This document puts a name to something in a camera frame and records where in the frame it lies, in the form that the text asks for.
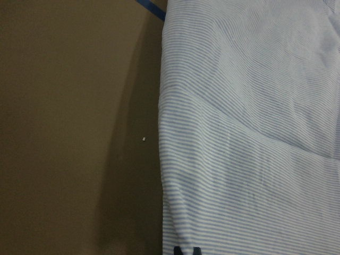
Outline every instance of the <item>brown floor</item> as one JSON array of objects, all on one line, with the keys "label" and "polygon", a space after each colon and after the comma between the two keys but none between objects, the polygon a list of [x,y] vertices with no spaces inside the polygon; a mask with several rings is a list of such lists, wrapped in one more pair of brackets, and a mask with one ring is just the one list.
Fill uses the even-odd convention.
[{"label": "brown floor", "polygon": [[1,255],[162,253],[162,28],[134,0],[0,2]]}]

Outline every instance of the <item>blue line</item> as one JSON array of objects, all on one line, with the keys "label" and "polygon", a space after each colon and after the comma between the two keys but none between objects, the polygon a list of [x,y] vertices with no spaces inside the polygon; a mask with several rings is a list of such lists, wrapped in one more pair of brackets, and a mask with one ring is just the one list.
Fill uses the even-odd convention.
[{"label": "blue line", "polygon": [[136,0],[136,1],[137,3],[143,5],[151,13],[159,17],[161,20],[165,21],[165,12],[161,8],[159,8],[156,4],[154,4],[150,0]]}]

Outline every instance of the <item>striped fabric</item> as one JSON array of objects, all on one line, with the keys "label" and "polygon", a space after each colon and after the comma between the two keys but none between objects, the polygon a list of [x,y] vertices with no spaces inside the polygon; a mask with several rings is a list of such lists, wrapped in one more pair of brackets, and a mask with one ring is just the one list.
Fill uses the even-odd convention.
[{"label": "striped fabric", "polygon": [[340,254],[339,12],[168,0],[163,254]]}]

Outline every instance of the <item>blue tape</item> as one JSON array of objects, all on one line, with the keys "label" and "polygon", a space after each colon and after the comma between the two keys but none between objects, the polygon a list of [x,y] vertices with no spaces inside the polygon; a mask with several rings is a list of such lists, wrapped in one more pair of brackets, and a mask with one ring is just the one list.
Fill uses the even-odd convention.
[{"label": "blue tape", "polygon": [[165,21],[165,12],[159,8],[156,4],[151,2],[150,0],[136,0],[137,3],[143,5],[146,9],[148,9],[152,14],[159,17],[161,20]]}]

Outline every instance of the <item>fabric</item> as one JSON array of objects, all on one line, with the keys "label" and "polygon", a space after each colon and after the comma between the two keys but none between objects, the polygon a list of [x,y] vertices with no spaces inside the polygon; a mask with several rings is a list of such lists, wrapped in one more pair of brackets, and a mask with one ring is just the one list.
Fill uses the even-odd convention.
[{"label": "fabric", "polygon": [[163,254],[340,254],[339,6],[168,0]]}]

